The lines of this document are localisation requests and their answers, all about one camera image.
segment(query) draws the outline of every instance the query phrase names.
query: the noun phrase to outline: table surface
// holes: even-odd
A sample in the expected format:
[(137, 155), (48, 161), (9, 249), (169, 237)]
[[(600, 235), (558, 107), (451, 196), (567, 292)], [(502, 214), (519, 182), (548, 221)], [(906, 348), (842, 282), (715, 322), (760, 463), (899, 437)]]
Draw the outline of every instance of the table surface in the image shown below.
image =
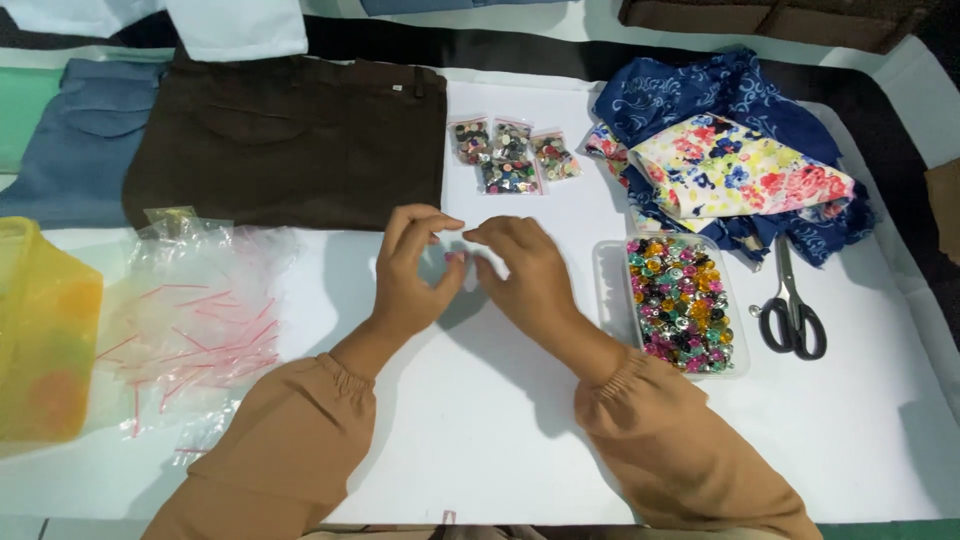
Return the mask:
[[(571, 145), (588, 131), (596, 94), (450, 83), (450, 115), (487, 110), (560, 126)], [(848, 158), (855, 147), (841, 150)], [(446, 154), (443, 208), (474, 226), (497, 214), (536, 217), (567, 260), (576, 300), (614, 335), (625, 306), (596, 276), (594, 247), (627, 231), (623, 188), (603, 165), (550, 185), (550, 194), (484, 196), (476, 172)], [(125, 231), (46, 235), (105, 270)], [(280, 352), (329, 349), (370, 311), (380, 234), (297, 231)], [(99, 248), (90, 247), (96, 244)], [(960, 429), (907, 304), (873, 238), (822, 270), (795, 257), (797, 287), (827, 329), (827, 355), (803, 362), (760, 338), (750, 304), (777, 291), (776, 267), (753, 273), (724, 255), (752, 367), (740, 380), (702, 381), (709, 405), (806, 501), (821, 523), (960, 517)], [(632, 523), (630, 508), (576, 426), (576, 380), (487, 302), (464, 291), (440, 324), (404, 347), (377, 378), (372, 448), (350, 477), (339, 523)], [(121, 440), (117, 429), (0, 460), (0, 514), (150, 518), (184, 478), (169, 464), (177, 429)]]

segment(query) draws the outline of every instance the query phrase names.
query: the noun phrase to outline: left hand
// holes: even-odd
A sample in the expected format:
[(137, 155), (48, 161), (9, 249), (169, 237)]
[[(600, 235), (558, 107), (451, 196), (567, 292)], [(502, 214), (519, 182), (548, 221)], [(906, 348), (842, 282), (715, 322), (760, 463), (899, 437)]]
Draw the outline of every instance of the left hand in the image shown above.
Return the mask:
[(418, 263), (434, 233), (455, 231), (464, 222), (428, 205), (397, 207), (376, 259), (376, 300), (370, 322), (391, 336), (409, 339), (433, 324), (464, 284), (464, 253), (450, 254), (436, 286), (417, 275)]

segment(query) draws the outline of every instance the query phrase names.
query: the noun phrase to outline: blue fabric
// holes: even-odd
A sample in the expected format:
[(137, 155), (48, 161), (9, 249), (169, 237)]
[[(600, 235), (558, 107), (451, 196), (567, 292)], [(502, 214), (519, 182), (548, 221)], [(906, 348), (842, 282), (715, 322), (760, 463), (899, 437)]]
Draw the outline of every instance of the blue fabric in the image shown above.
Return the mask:
[(568, 0), (360, 0), (369, 16), (469, 10), (497, 4), (553, 4)]
[(0, 216), (44, 229), (126, 227), (124, 176), (140, 145), (166, 66), (73, 59), (40, 117)]
[[(627, 148), (694, 114), (712, 112), (751, 127), (803, 154), (836, 166), (840, 150), (816, 116), (780, 91), (760, 74), (756, 53), (743, 49), (686, 67), (653, 59), (634, 59), (613, 76), (594, 105)], [(644, 215), (667, 229), (685, 231), (653, 203), (653, 188), (632, 165), (624, 171), (630, 181), (628, 198)], [(856, 198), (812, 209), (772, 215), (720, 218), (701, 231), (723, 250), (740, 250), (762, 261), (774, 238), (786, 232), (800, 255), (821, 266), (827, 258), (868, 236), (876, 217), (861, 183)], [(751, 249), (740, 238), (755, 236), (761, 249)]]

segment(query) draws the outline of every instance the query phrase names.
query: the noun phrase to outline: green fabric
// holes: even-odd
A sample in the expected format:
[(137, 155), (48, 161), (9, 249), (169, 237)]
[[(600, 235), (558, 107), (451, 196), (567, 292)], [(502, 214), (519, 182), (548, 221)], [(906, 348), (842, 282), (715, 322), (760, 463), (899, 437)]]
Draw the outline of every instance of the green fabric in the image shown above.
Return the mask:
[(43, 109), (60, 91), (62, 74), (62, 69), (0, 67), (0, 174), (20, 170)]
[(824, 540), (960, 540), (960, 520), (817, 525)]

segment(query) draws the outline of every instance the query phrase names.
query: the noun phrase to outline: scissors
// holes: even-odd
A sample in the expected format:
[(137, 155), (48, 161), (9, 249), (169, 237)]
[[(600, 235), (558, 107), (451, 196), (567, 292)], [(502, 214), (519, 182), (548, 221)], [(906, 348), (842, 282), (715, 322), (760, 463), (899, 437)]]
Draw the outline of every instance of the scissors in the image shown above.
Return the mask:
[[(793, 351), (803, 360), (816, 360), (827, 353), (827, 333), (820, 318), (804, 304), (797, 294), (797, 285), (793, 279), (793, 267), (790, 264), (790, 245), (786, 235), (777, 238), (777, 273), (780, 275), (780, 292), (767, 301), (760, 312), (760, 333), (763, 341), (775, 353)], [(780, 326), (780, 341), (774, 338), (770, 328), (770, 313), (777, 314)], [(806, 338), (806, 325), (809, 323), (816, 339), (816, 348), (810, 352)]]

